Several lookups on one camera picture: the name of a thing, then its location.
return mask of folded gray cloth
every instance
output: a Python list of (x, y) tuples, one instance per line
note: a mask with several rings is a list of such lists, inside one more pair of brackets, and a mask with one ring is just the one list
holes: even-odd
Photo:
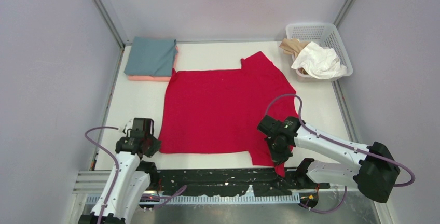
[(176, 39), (153, 40), (135, 37), (124, 73), (171, 76), (176, 54)]

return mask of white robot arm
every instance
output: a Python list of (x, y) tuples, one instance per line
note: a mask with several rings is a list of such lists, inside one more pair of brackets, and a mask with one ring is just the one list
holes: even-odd
[(81, 215), (78, 224), (96, 224), (99, 215), (106, 224), (129, 224), (139, 206), (139, 199), (150, 186), (152, 177), (156, 176), (154, 163), (142, 161), (144, 155), (151, 157), (160, 147), (160, 141), (153, 136), (154, 122), (144, 118), (134, 118), (130, 122), (131, 128), (124, 130), (127, 137), (116, 143), (118, 171), (114, 165), (98, 202), (90, 215)]
[[(284, 122), (267, 115), (263, 118), (258, 129), (267, 135), (265, 140), (275, 165), (284, 163), (292, 156), (289, 146), (313, 150), (339, 163), (304, 159), (298, 167), (298, 173), (305, 174), (314, 183), (357, 187), (373, 201), (387, 202), (400, 169), (389, 162), (356, 152), (357, 149), (369, 150), (370, 153), (394, 160), (385, 145), (379, 142), (374, 142), (372, 146), (353, 143), (324, 133), (309, 124), (305, 126), (306, 128), (295, 117), (288, 117)], [(329, 142), (320, 138), (320, 134), (354, 149)]]

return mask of white tabletop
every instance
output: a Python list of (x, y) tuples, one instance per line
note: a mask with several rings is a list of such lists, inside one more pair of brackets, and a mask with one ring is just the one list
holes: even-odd
[[(292, 58), (284, 55), (275, 41), (248, 43), (206, 43), (180, 44), (176, 70), (238, 69), (240, 59), (262, 51), (280, 69), (304, 102), (303, 119), (324, 132), (348, 139), (336, 96), (330, 82), (300, 83), (295, 79), (295, 71), (290, 68)], [(121, 69), (116, 81), (113, 99), (106, 125), (124, 127), (134, 117), (152, 118), (155, 121), (155, 137), (162, 126), (163, 104), (167, 82), (129, 81), (123, 73), (127, 64), (130, 46), (125, 48)], [(105, 130), (102, 145), (114, 152), (116, 142), (124, 134), (115, 130)], [(293, 157), (286, 166), (298, 166), (303, 158), (315, 158), (324, 162), (333, 160), (316, 152), (301, 148), (293, 149)], [(220, 169), (247, 168), (253, 166), (248, 152), (229, 154), (161, 154), (145, 161), (156, 163), (158, 169)], [(96, 170), (110, 170), (113, 160), (104, 152), (98, 155)]]

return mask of laundry basket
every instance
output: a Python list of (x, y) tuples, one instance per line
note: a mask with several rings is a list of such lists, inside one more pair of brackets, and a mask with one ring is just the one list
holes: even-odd
[[(347, 51), (342, 43), (336, 26), (331, 23), (305, 23), (305, 24), (289, 24), (286, 26), (286, 35), (288, 39), (296, 38), (300, 41), (313, 41), (321, 47), (333, 48), (336, 54), (341, 59), (341, 64), (347, 67), (347, 73), (343, 76), (349, 76), (353, 74), (353, 67), (351, 66), (350, 59), (348, 58)], [(304, 75), (297, 69), (296, 79), (299, 82), (311, 82), (311, 81), (335, 81), (340, 77), (331, 79), (316, 79), (310, 75)]]

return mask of folded pink cloth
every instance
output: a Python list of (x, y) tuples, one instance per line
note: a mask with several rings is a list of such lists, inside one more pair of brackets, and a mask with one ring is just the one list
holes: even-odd
[[(178, 47), (176, 46), (177, 54), (174, 58), (174, 65), (173, 65), (173, 73), (175, 73), (176, 64), (177, 64), (177, 57), (178, 57)], [(161, 81), (161, 82), (168, 82), (170, 81), (171, 76), (151, 76), (151, 75), (129, 75), (128, 80), (134, 80), (134, 81)]]

